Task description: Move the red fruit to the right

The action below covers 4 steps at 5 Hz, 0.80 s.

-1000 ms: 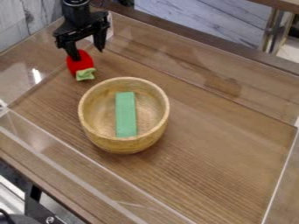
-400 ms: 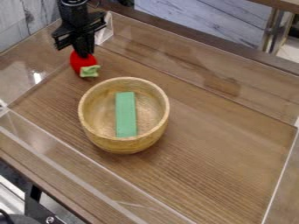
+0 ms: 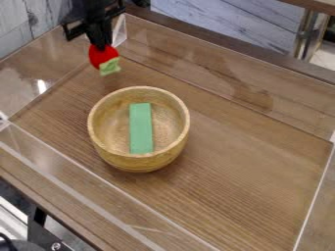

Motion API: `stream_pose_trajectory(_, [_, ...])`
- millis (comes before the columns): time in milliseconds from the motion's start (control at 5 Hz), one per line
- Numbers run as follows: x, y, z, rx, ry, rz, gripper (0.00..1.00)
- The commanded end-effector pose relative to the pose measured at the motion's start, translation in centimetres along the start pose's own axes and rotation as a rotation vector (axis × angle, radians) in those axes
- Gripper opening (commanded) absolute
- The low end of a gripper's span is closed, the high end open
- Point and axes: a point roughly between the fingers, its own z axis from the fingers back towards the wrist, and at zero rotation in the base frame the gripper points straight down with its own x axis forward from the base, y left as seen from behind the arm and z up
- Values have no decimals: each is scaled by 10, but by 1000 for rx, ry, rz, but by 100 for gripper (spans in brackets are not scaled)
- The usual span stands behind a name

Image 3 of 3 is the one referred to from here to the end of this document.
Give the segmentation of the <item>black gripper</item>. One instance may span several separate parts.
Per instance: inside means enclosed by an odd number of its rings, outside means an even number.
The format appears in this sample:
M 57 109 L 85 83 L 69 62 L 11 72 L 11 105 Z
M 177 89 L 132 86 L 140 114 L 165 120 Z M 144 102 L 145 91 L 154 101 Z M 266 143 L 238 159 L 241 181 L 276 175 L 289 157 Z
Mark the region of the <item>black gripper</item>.
M 61 0 L 60 25 L 68 41 L 85 35 L 100 51 L 110 44 L 110 21 L 125 12 L 124 0 Z

